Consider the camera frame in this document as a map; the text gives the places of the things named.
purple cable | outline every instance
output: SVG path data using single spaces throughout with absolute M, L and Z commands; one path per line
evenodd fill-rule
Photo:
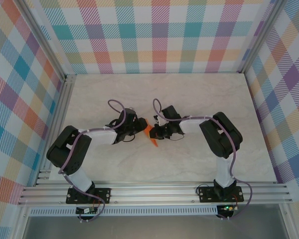
M 78 136 L 75 138 L 75 140 L 74 140 L 74 142 L 73 142 L 72 148 L 71 148 L 71 150 L 70 150 L 70 153 L 69 153 L 69 155 L 68 155 L 66 161 L 64 162 L 64 164 L 62 165 L 62 167 L 61 167 L 60 170 L 58 171 L 58 174 L 62 174 L 62 175 L 64 176 L 65 180 L 66 180 L 71 186 L 73 186 L 73 188 L 74 188 L 76 191 L 78 191 L 78 192 L 80 192 L 80 193 L 82 193 L 82 194 L 84 194 L 84 195 L 86 195 L 86 196 L 88 196 L 88 197 L 95 198 L 95 199 L 97 199 L 97 200 L 99 200 L 99 201 L 101 201 L 101 202 L 103 203 L 103 208 L 101 209 L 101 211 L 100 211 L 97 215 L 95 215 L 93 218 L 91 218 L 90 220 L 83 220 L 83 219 L 81 218 L 81 214 L 80 214 L 80 215 L 79 215 L 79 218 L 80 218 L 81 222 L 86 222 L 86 223 L 88 223 L 88 222 L 94 221 L 99 215 L 101 215 L 101 214 L 103 213 L 103 210 L 104 210 L 104 208 L 105 208 L 105 202 L 104 202 L 104 200 L 103 200 L 102 198 L 97 197 L 97 196 L 92 195 L 92 194 L 89 194 L 89 193 L 86 193 L 86 192 L 83 192 L 83 191 L 80 190 L 79 188 L 75 187 L 75 186 L 73 185 L 73 183 L 71 182 L 71 180 L 69 179 L 69 177 L 63 172 L 63 170 L 64 170 L 64 168 L 67 166 L 67 164 L 69 163 L 69 161 L 70 161 L 70 159 L 71 159 L 71 157 L 72 157 L 72 154 L 73 154 L 73 150 L 74 150 L 74 148 L 75 148 L 75 145 L 76 145 L 77 141 L 79 140 L 79 138 L 80 138 L 82 135 L 84 135 L 84 134 L 87 133 L 87 132 L 93 132 L 93 131 L 114 130 L 114 129 L 120 127 L 120 126 L 124 123 L 124 121 L 125 121 L 125 119 L 126 119 L 126 110 L 125 110 L 123 104 L 122 104 L 121 102 L 117 101 L 117 100 L 108 100 L 108 105 L 109 105 L 112 109 L 114 109 L 116 112 L 119 112 L 119 113 L 120 113 L 120 111 L 118 111 L 117 109 L 115 109 L 115 108 L 110 104 L 110 102 L 116 102 L 116 103 L 118 103 L 118 104 L 123 108 L 124 117 L 123 117 L 122 122 L 119 123 L 117 126 L 115 126 L 115 127 L 113 127 L 113 128 L 92 128 L 92 129 L 85 130 L 85 131 L 79 133 Z
M 159 111 L 156 109 L 155 107 L 155 101 L 158 102 L 159 104 Z M 207 119 L 207 120 L 212 120 L 213 122 L 215 122 L 225 133 L 225 135 L 228 137 L 229 141 L 230 141 L 230 144 L 233 148 L 233 161 L 230 165 L 230 168 L 229 168 L 229 174 L 230 176 L 232 176 L 233 179 L 235 179 L 237 182 L 240 182 L 240 183 L 244 183 L 246 184 L 249 188 L 250 188 L 250 197 L 245 205 L 245 207 L 243 208 L 243 210 L 240 211 L 240 213 L 232 216 L 231 218 L 236 218 L 238 217 L 239 215 L 241 215 L 241 213 L 248 207 L 248 205 L 250 204 L 251 202 L 251 199 L 253 197 L 253 189 L 251 187 L 251 185 L 248 183 L 248 182 L 245 182 L 245 181 L 242 181 L 242 180 L 239 180 L 237 179 L 234 174 L 233 174 L 233 167 L 234 167 L 234 163 L 236 161 L 236 147 L 235 147 L 235 144 L 234 144 L 234 141 L 232 140 L 232 138 L 230 137 L 229 133 L 227 132 L 227 130 L 217 121 L 215 120 L 214 118 L 212 117 L 209 117 L 209 116 L 200 116 L 200 117 L 188 117 L 188 118 L 181 118 L 181 119 L 167 119 L 165 118 L 163 115 L 161 115 L 159 112 L 161 111 L 161 103 L 159 102 L 159 100 L 157 98 L 155 98 L 153 100 L 153 108 L 154 108 L 154 111 L 156 112 L 156 114 L 161 117 L 162 119 L 166 120 L 166 121 L 182 121 L 182 120 L 201 120 L 201 119 Z

